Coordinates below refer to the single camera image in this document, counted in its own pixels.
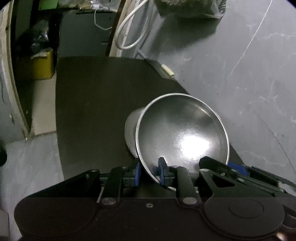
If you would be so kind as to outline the steel bowl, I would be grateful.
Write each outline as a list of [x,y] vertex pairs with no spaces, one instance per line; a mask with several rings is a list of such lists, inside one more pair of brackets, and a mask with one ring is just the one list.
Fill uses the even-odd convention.
[[158,159],[168,166],[199,173],[199,161],[207,156],[228,164],[230,143],[220,116],[203,101],[183,93],[168,93],[129,114],[125,142],[130,152],[156,183]]

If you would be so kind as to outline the small cream cylinder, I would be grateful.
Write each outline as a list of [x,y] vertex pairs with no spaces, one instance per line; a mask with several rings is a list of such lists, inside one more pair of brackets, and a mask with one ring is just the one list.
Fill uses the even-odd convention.
[[167,75],[170,78],[175,78],[175,73],[171,70],[171,68],[169,68],[168,66],[166,66],[165,64],[161,65],[161,68],[163,69],[163,71],[165,71],[165,73],[167,73]]

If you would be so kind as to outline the yellow container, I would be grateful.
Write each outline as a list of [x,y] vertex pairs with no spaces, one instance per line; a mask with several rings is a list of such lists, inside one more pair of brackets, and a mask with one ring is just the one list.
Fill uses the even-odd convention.
[[34,80],[51,79],[54,75],[53,49],[43,49],[31,57],[32,78]]

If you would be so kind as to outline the dark grey cabinet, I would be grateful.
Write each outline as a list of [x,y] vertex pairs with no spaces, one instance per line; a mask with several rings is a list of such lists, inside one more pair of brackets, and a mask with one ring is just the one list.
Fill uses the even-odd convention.
[[59,57],[106,55],[115,13],[67,12],[61,22]]

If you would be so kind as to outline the dark plastic bag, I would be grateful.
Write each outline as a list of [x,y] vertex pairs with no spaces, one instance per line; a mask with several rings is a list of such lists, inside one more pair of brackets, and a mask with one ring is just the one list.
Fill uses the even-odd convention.
[[227,0],[154,1],[154,3],[161,16],[219,19],[225,14]]

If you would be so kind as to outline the green box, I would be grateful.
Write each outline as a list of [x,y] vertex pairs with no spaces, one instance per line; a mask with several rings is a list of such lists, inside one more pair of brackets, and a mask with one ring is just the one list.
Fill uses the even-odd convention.
[[58,5],[58,0],[40,0],[38,9],[48,10],[48,9],[56,9]]

